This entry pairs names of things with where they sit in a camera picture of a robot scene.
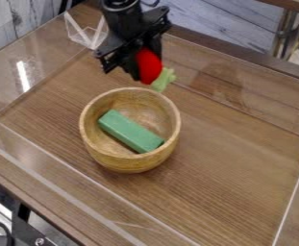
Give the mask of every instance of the red object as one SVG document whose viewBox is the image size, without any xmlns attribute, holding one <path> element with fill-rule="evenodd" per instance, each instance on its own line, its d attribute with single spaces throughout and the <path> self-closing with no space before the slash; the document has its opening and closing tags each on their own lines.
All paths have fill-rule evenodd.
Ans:
<svg viewBox="0 0 299 246">
<path fill-rule="evenodd" d="M 163 70 L 162 60 L 148 48 L 143 48 L 136 54 L 136 62 L 140 70 L 142 83 L 150 85 Z"/>
</svg>

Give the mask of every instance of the green object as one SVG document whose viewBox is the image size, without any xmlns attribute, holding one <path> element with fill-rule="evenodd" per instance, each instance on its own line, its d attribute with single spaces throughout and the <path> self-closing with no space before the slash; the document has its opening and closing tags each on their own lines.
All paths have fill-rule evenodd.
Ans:
<svg viewBox="0 0 299 246">
<path fill-rule="evenodd" d="M 115 110 L 110 110 L 100 117 L 98 123 L 110 135 L 140 154 L 155 150 L 165 143 L 162 137 Z"/>
<path fill-rule="evenodd" d="M 167 85 L 173 83 L 175 80 L 177 80 L 175 70 L 165 67 L 159 74 L 159 77 L 155 79 L 155 81 L 151 84 L 151 88 L 158 92 L 163 92 Z"/>
</svg>

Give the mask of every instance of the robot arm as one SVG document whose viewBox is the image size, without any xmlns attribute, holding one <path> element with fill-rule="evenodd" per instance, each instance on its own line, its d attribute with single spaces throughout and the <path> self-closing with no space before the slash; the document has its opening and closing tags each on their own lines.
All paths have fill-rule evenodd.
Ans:
<svg viewBox="0 0 299 246">
<path fill-rule="evenodd" d="M 95 51 L 103 70 L 110 73 L 118 66 L 135 81 L 142 80 L 136 55 L 150 49 L 162 58 L 162 35 L 171 28 L 170 8 L 163 6 L 143 12 L 140 0 L 100 0 L 100 8 L 110 33 Z"/>
</svg>

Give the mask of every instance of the bowl rim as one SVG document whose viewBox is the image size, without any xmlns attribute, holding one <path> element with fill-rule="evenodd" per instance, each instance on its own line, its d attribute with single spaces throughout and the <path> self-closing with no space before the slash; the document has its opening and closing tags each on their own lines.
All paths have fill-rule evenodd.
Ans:
<svg viewBox="0 0 299 246">
<path fill-rule="evenodd" d="M 126 156 L 126 155 L 114 155 L 111 153 L 107 153 L 104 152 L 102 149 L 96 148 L 95 144 L 92 143 L 92 141 L 90 140 L 90 138 L 87 137 L 87 134 L 86 134 L 86 130 L 84 130 L 84 117 L 87 116 L 87 112 L 88 112 L 88 109 L 91 108 L 91 106 L 95 104 L 95 102 L 98 102 L 103 97 L 108 96 L 110 94 L 112 93 L 116 93 L 116 92 L 120 92 L 120 91 L 124 91 L 124 90 L 142 90 L 142 91 L 146 91 L 148 93 L 152 93 L 155 94 L 158 97 L 160 97 L 166 102 L 167 104 L 170 105 L 171 109 L 173 109 L 173 112 L 174 112 L 174 115 L 177 117 L 177 126 L 175 126 L 175 130 L 173 132 L 173 135 L 170 136 L 169 140 L 165 142 L 165 144 L 162 146 L 159 146 L 154 151 L 151 152 L 147 152 L 144 154 L 135 154 L 134 156 Z M 100 154 L 103 155 L 107 155 L 112 158 L 116 158 L 116 159 L 126 159 L 126 160 L 136 160 L 136 159 L 142 159 L 142 158 L 146 158 L 146 157 L 150 157 L 150 156 L 154 156 L 155 154 L 158 154 L 159 152 L 162 152 L 169 146 L 170 144 L 173 144 L 173 142 L 175 141 L 175 139 L 178 138 L 179 136 L 179 133 L 181 133 L 181 129 L 182 129 L 182 116 L 181 116 L 181 112 L 179 112 L 179 109 L 177 107 L 177 105 L 174 104 L 174 102 L 171 101 L 171 99 L 165 96 L 162 93 L 156 92 L 156 91 L 152 91 L 151 89 L 147 89 L 147 88 L 140 88 L 140 87 L 122 87 L 122 88 L 116 88 L 116 89 L 112 89 L 104 93 L 102 93 L 99 96 L 96 96 L 91 101 L 90 103 L 86 105 L 84 109 L 83 109 L 83 113 L 82 113 L 82 117 L 80 117 L 80 132 L 82 132 L 82 137 L 83 137 L 83 141 L 84 143 L 96 151 L 99 152 Z"/>
</svg>

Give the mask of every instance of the green block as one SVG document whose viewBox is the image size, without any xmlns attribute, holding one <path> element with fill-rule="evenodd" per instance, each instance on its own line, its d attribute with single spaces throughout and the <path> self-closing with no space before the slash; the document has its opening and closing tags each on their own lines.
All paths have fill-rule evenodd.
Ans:
<svg viewBox="0 0 299 246">
<path fill-rule="evenodd" d="M 165 143 L 162 137 L 115 110 L 110 110 L 100 117 L 98 123 L 110 135 L 140 154 L 155 150 Z"/>
</svg>

